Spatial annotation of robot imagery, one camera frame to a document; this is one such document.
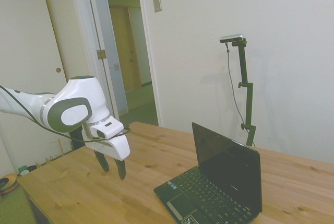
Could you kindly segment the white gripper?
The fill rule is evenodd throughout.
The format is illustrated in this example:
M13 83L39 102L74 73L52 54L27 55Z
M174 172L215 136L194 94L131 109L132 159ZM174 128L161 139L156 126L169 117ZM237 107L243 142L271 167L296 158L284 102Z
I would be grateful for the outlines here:
M85 145L94 150L95 156L104 172L109 172L109 164L104 155L115 158L118 176L126 178L124 159L129 156L130 148L125 135L117 136L124 128L112 126L92 126L83 130Z

